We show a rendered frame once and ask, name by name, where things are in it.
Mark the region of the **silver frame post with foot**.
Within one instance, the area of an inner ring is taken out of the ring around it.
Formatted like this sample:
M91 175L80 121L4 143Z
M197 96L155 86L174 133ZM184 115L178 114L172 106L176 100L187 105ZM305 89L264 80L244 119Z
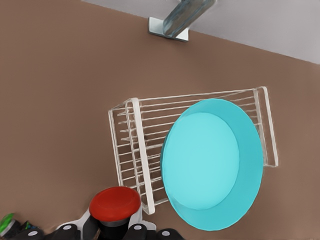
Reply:
M148 18L148 32L163 38L188 42L193 22L211 8L217 0L181 0L164 19Z

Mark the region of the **cyan round plate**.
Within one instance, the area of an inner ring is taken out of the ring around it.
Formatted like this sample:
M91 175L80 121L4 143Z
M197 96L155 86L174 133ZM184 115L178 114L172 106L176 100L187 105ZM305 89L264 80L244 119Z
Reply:
M223 99L202 100L169 130L161 149L164 189L175 212L204 231L226 229L250 209L264 167L250 117Z

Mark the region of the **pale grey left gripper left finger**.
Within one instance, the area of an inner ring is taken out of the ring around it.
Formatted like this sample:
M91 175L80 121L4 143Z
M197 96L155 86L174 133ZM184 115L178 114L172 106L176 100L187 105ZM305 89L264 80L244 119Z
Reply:
M59 225L56 229L62 240L95 240L99 231L98 222L90 214L89 209L76 220Z

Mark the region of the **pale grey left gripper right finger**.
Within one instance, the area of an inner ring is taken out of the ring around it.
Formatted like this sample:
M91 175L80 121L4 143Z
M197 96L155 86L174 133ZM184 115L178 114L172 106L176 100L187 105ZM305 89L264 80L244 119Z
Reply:
M128 222L125 240L157 240L157 226L143 220L143 209L140 207Z

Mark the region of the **small green grey object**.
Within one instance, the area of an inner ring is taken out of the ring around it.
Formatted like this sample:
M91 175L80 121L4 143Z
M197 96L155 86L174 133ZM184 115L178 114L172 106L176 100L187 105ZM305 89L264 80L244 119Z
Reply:
M5 215L0 220L0 239L4 238L5 235L10 234L13 231L15 223L16 220L14 219L13 213Z

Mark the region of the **red button switch black base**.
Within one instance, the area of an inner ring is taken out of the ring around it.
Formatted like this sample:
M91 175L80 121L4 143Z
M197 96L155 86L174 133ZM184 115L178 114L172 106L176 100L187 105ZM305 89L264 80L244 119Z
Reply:
M98 192L89 204L90 216L100 230L97 240L122 240L140 207L141 197L132 188L114 186Z

